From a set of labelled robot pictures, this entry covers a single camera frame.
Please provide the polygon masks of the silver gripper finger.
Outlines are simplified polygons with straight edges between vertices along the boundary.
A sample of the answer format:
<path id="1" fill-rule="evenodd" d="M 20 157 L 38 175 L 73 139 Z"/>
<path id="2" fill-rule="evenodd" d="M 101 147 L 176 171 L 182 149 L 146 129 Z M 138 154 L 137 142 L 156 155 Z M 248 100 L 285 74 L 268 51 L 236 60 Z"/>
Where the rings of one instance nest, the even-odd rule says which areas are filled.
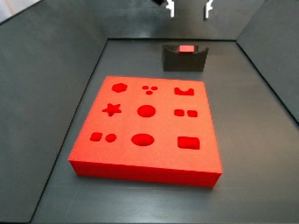
<path id="1" fill-rule="evenodd" d="M 173 2 L 173 0 L 165 0 L 165 2 L 166 2 L 165 9 L 169 11 L 170 18 L 173 18 L 173 16 L 174 16 L 174 2 Z"/>
<path id="2" fill-rule="evenodd" d="M 212 3 L 213 3 L 213 0 L 208 0 L 206 3 L 204 4 L 204 17 L 202 19 L 206 20 L 209 18 L 209 14 L 210 14 L 210 11 L 213 9 L 212 7 Z"/>

